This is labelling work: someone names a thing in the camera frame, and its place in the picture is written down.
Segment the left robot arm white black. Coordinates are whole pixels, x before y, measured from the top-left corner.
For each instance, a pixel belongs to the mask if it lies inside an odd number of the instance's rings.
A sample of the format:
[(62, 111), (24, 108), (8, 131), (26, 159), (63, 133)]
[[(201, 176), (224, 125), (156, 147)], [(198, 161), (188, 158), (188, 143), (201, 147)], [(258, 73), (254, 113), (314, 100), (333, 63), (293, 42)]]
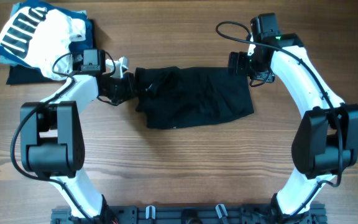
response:
[(21, 123), (15, 134), (21, 139), (19, 172), (58, 189), (70, 206), (68, 221), (118, 222), (83, 167), (85, 144), (79, 114), (100, 96), (117, 106), (136, 93), (131, 73), (119, 78), (101, 74), (70, 75), (50, 97), (22, 105)]

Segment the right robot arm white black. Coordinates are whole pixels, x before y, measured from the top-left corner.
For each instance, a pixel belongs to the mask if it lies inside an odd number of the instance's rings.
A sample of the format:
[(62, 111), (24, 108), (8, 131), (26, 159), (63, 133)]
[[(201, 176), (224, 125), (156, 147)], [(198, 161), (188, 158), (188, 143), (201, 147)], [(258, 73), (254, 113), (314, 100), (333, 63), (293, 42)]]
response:
[(294, 170), (272, 198), (279, 220), (309, 214), (321, 189), (337, 188), (358, 157), (358, 105), (348, 105), (319, 75), (296, 34), (249, 34), (248, 75), (281, 79), (293, 98), (301, 123), (291, 145)]

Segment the black polo shirt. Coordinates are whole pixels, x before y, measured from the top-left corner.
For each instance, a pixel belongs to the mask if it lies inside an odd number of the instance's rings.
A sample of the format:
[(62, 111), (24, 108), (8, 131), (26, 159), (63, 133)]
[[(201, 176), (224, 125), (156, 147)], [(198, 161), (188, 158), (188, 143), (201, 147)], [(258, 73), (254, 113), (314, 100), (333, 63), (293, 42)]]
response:
[(137, 68), (139, 104), (150, 129), (231, 122), (254, 113), (244, 75), (226, 67)]

